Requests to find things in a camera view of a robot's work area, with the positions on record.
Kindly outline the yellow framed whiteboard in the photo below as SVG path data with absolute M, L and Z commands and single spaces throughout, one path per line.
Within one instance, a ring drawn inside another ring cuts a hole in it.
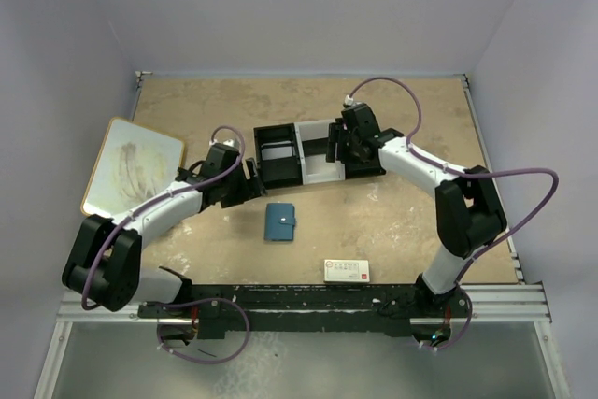
M 136 208 L 174 180 L 184 155 L 182 140 L 113 118 L 94 163 L 81 212 L 113 217 Z

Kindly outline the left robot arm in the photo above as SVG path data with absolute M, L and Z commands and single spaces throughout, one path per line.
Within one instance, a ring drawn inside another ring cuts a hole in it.
M 143 250 L 209 207 L 234 207 L 264 194 L 255 160 L 231 145 L 215 143 L 204 161 L 179 168 L 173 182 L 138 207 L 110 218 L 87 217 L 66 260 L 62 283 L 80 294 L 85 310 L 173 304 L 190 281 L 168 268 L 144 268 Z

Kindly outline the black and white sorting tray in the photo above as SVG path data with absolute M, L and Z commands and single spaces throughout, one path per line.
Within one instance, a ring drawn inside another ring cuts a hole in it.
M 301 121 L 253 129 L 256 164 L 266 189 L 381 176 L 376 161 L 328 162 L 329 128 L 336 120 Z

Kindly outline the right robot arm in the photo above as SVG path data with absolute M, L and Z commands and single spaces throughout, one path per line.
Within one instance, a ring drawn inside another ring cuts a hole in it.
M 416 281 L 430 298 L 454 291 L 471 257 L 506 228 L 504 210 L 485 167 L 450 164 L 395 129 L 381 130 L 365 103 L 345 106 L 329 124 L 326 161 L 392 172 L 434 199 L 441 246 Z

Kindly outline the blue leather card holder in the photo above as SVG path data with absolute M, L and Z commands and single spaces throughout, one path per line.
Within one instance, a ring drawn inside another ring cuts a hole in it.
M 292 242 L 296 225 L 295 206 L 291 203 L 269 203 L 265 210 L 264 239 L 271 242 Z

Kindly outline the white card box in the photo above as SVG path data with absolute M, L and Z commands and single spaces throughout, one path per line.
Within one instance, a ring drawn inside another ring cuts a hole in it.
M 323 263 L 325 283 L 369 283 L 370 269 L 367 260 L 326 259 Z

